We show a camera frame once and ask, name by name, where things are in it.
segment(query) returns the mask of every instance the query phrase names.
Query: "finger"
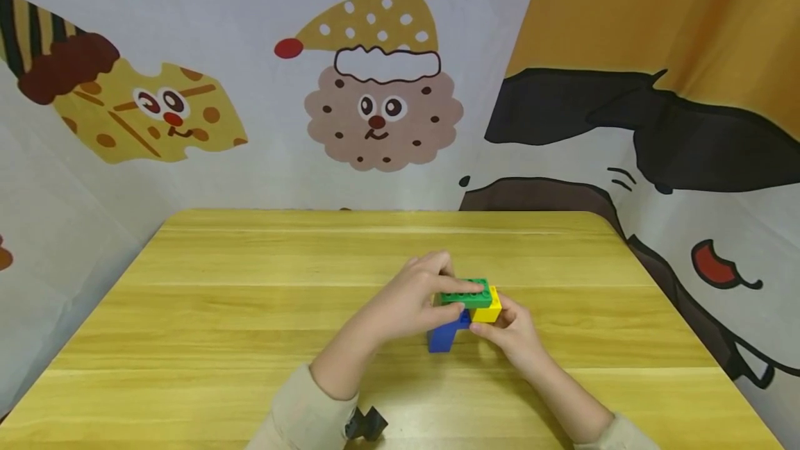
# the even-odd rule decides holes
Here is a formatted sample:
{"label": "finger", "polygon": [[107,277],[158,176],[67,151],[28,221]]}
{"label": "finger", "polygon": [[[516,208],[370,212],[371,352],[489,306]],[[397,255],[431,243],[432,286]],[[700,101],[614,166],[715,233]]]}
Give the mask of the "finger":
{"label": "finger", "polygon": [[428,271],[435,275],[455,276],[453,270],[453,260],[451,255],[446,250],[440,250],[426,254],[420,260],[420,263]]}
{"label": "finger", "polygon": [[410,260],[407,260],[407,261],[406,261],[406,263],[405,263],[405,265],[402,265],[402,267],[404,267],[404,268],[405,268],[405,267],[409,267],[409,266],[411,266],[412,264],[415,264],[415,262],[417,262],[418,260],[419,260],[419,258],[418,258],[418,257],[412,257]]}
{"label": "finger", "polygon": [[520,311],[524,310],[525,307],[522,304],[517,303],[514,299],[511,299],[509,296],[502,292],[498,292],[498,297],[500,298],[500,305],[503,309],[509,309],[515,315]]}
{"label": "finger", "polygon": [[433,306],[422,310],[422,322],[426,330],[453,323],[464,311],[464,303],[449,303],[447,306]]}
{"label": "finger", "polygon": [[503,347],[504,340],[505,340],[505,330],[502,328],[497,328],[491,324],[482,324],[478,322],[473,322],[469,324],[469,332],[477,335],[479,338],[484,338],[490,342],[495,343],[496,345]]}
{"label": "finger", "polygon": [[516,318],[516,315],[510,309],[503,309],[498,319],[495,320],[494,325],[498,328],[507,328],[514,323],[514,318]]}
{"label": "finger", "polygon": [[466,280],[458,280],[452,276],[434,276],[430,280],[431,292],[473,293],[483,291],[483,285]]}

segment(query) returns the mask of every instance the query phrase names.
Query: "sleeve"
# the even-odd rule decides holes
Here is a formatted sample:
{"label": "sleeve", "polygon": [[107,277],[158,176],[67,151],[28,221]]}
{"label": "sleeve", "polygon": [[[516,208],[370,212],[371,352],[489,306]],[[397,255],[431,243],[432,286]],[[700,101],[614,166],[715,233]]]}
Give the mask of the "sleeve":
{"label": "sleeve", "polygon": [[302,365],[278,389],[267,419],[245,450],[341,450],[344,428],[353,417],[358,395],[332,399]]}
{"label": "sleeve", "polygon": [[614,422],[594,443],[575,444],[575,450],[658,450],[649,439],[624,415],[615,413]]}

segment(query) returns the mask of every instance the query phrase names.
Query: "cartoon nose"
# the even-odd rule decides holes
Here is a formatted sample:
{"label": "cartoon nose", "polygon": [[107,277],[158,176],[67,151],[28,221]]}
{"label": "cartoon nose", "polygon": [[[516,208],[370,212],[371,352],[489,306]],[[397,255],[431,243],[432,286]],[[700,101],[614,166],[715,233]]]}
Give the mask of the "cartoon nose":
{"label": "cartoon nose", "polygon": [[373,129],[382,129],[386,125],[386,120],[380,115],[374,115],[367,120],[367,123],[369,124],[369,127],[372,127]]}
{"label": "cartoon nose", "polygon": [[173,127],[180,127],[183,125],[183,119],[173,112],[164,113],[164,122],[167,122]]}

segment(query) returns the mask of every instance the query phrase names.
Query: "child's hand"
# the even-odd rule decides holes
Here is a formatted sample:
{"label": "child's hand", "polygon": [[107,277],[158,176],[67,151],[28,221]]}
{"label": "child's hand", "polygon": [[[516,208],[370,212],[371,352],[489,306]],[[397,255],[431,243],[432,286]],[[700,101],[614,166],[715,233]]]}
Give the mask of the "child's hand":
{"label": "child's hand", "polygon": [[435,292],[480,292],[480,283],[458,280],[447,251],[412,258],[375,297],[353,317],[376,345],[426,332],[458,319],[463,303],[431,305]]}
{"label": "child's hand", "polygon": [[530,310],[500,292],[498,297],[502,311],[497,322],[494,325],[473,323],[469,329],[500,346],[511,365],[525,375],[547,358],[547,351],[533,327]]}

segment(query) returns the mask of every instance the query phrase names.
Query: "wooden table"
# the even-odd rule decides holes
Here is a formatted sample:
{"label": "wooden table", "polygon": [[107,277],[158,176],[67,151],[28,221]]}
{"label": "wooden table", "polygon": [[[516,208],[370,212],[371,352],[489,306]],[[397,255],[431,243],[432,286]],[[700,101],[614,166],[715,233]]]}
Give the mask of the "wooden table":
{"label": "wooden table", "polygon": [[[780,449],[631,252],[577,212],[194,210],[167,220],[0,428],[0,448],[241,450],[300,362],[409,256],[447,248],[533,310],[556,359],[664,449]],[[561,449],[488,344],[382,350],[381,449]]]}

